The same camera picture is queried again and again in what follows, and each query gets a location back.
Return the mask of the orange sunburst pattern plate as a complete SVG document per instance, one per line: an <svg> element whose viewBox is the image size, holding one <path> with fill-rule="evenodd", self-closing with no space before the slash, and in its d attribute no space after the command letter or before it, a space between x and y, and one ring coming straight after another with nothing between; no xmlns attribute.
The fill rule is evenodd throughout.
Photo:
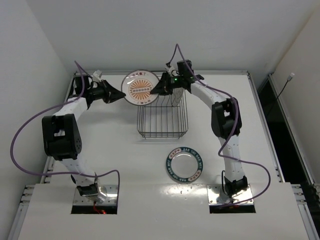
<svg viewBox="0 0 320 240"><path fill-rule="evenodd" d="M158 84L159 77L153 72L138 69L130 72L121 83L121 91L125 93L124 99L135 106L146 106L153 103L157 94L151 94L151 90Z"/></svg>

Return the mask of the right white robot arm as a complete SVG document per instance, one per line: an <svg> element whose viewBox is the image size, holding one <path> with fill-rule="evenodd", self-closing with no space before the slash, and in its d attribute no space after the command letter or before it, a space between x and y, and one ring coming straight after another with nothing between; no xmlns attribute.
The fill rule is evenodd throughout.
<svg viewBox="0 0 320 240"><path fill-rule="evenodd" d="M218 155L224 159L224 194L232 197L248 187L239 150L239 135L242 120L238 100L228 93L210 87L203 76L195 75L190 60L177 62L175 69L170 62L165 64L152 95L173 95L175 89L187 90L198 97L211 110L211 129L220 141Z"/></svg>

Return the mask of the white plate grey line pattern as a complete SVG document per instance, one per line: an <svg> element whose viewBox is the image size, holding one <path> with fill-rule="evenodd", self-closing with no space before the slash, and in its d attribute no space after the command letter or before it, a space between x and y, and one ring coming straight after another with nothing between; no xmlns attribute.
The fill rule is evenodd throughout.
<svg viewBox="0 0 320 240"><path fill-rule="evenodd" d="M183 97L184 89L182 87L175 88L171 95L171 105L172 107L177 107Z"/></svg>

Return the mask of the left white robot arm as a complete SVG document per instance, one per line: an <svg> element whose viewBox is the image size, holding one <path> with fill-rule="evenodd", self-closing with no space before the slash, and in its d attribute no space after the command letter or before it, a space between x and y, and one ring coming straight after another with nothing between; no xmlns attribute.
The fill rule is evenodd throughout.
<svg viewBox="0 0 320 240"><path fill-rule="evenodd" d="M99 75L77 75L72 80L72 86L74 89L68 97L69 103L41 120L44 151L65 166L80 196L103 203L108 197L107 189L80 156L82 139L77 121L94 101L102 100L110 104L126 94L102 80Z"/></svg>

